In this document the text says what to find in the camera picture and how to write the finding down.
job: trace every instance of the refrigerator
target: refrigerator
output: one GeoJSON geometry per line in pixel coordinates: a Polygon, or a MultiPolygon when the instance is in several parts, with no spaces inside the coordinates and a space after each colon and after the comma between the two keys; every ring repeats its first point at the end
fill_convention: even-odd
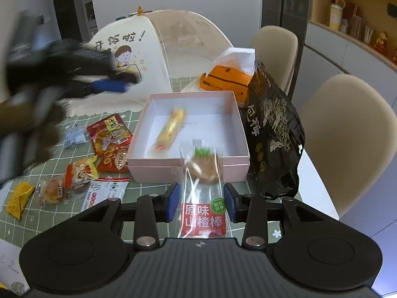
{"type": "Polygon", "coordinates": [[[274,25],[295,33],[298,37],[298,55],[288,96],[292,99],[302,58],[311,0],[262,0],[262,27],[274,25]]]}

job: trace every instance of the white food tent cover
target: white food tent cover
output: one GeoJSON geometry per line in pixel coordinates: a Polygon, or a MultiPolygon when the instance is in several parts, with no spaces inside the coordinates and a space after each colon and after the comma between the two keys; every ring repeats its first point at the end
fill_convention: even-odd
{"type": "Polygon", "coordinates": [[[160,10],[110,23],[85,46],[111,53],[114,68],[133,71],[141,81],[123,94],[103,92],[71,100],[68,116],[140,111],[149,94],[171,92],[171,78],[200,76],[232,44],[197,13],[160,10]]]}

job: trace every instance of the chair backrest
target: chair backrest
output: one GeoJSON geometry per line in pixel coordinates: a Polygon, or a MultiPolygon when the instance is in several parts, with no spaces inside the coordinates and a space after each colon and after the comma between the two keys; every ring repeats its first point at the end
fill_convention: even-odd
{"type": "Polygon", "coordinates": [[[266,26],[256,32],[250,47],[255,49],[256,57],[260,58],[275,83],[287,92],[298,52],[296,35],[281,27],[266,26]]]}
{"type": "Polygon", "coordinates": [[[314,93],[300,119],[305,149],[342,216],[392,161],[396,114],[363,80],[341,74],[314,93]]]}

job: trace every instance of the black snack bag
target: black snack bag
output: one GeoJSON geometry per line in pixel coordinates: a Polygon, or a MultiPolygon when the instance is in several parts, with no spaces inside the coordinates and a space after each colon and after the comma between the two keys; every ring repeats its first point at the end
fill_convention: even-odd
{"type": "Polygon", "coordinates": [[[261,196],[272,200],[295,197],[304,130],[290,99],[260,61],[255,63],[242,119],[261,196]]]}

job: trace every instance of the green round sticker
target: green round sticker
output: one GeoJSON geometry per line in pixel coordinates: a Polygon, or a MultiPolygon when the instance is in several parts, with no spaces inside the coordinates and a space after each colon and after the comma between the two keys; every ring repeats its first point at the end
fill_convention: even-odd
{"type": "Polygon", "coordinates": [[[220,215],[220,214],[225,213],[226,206],[225,206],[224,199],[223,198],[213,199],[211,202],[210,208],[214,214],[220,215]]]}

